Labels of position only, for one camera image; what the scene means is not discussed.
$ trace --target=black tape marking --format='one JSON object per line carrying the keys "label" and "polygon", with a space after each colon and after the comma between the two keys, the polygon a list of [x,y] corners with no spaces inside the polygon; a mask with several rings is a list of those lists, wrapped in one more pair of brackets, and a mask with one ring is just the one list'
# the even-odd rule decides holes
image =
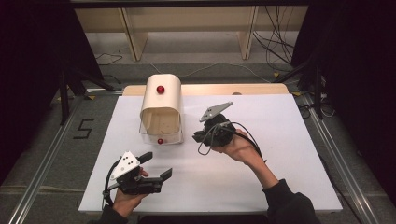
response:
{"label": "black tape marking", "polygon": [[87,139],[87,138],[90,137],[90,133],[91,133],[91,131],[92,131],[92,128],[81,128],[81,127],[82,127],[82,124],[83,124],[85,121],[94,121],[94,119],[82,119],[82,120],[81,120],[81,123],[79,124],[78,131],[87,131],[87,134],[86,134],[85,136],[76,136],[76,137],[73,137],[73,139]]}

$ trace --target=white tabletop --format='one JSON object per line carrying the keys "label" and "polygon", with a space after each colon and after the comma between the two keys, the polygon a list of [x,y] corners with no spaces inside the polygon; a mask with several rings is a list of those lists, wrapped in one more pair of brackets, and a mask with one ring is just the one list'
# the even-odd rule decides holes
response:
{"label": "white tabletop", "polygon": [[215,151],[202,156],[197,151],[199,144],[192,139],[194,132],[203,129],[199,118],[205,110],[229,101],[233,105],[222,114],[253,134],[277,178],[285,178],[293,192],[309,197],[317,212],[342,210],[291,95],[182,96],[184,142],[168,146],[143,143],[139,133],[142,101],[143,96],[119,98],[80,212],[102,211],[108,170],[127,150],[135,156],[153,152],[153,159],[142,165],[151,177],[173,168],[173,176],[163,183],[162,192],[145,198],[135,213],[215,215],[266,211],[262,187],[246,165]]}

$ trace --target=white container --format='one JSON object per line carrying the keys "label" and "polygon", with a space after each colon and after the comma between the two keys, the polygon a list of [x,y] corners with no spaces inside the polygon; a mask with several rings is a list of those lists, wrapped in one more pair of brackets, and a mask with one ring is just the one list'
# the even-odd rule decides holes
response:
{"label": "white container", "polygon": [[143,141],[153,145],[183,142],[181,118],[181,82],[172,74],[148,78],[140,111]]}

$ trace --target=small red knob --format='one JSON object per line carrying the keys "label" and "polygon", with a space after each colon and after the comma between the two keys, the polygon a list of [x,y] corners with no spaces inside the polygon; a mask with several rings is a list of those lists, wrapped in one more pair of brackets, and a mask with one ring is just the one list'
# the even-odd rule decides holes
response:
{"label": "small red knob", "polygon": [[165,92],[165,87],[164,87],[164,86],[158,86],[158,87],[157,87],[157,92],[158,92],[159,94],[163,94],[163,93]]}

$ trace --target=black sleeve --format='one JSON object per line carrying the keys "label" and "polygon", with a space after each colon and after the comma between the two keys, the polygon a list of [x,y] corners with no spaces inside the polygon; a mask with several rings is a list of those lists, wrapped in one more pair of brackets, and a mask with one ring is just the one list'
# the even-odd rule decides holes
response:
{"label": "black sleeve", "polygon": [[267,198],[267,215],[271,224],[320,223],[311,200],[302,193],[291,192],[285,179],[262,191]]}
{"label": "black sleeve", "polygon": [[128,219],[122,217],[118,212],[114,211],[111,207],[105,206],[99,220],[90,221],[88,224],[126,224]]}

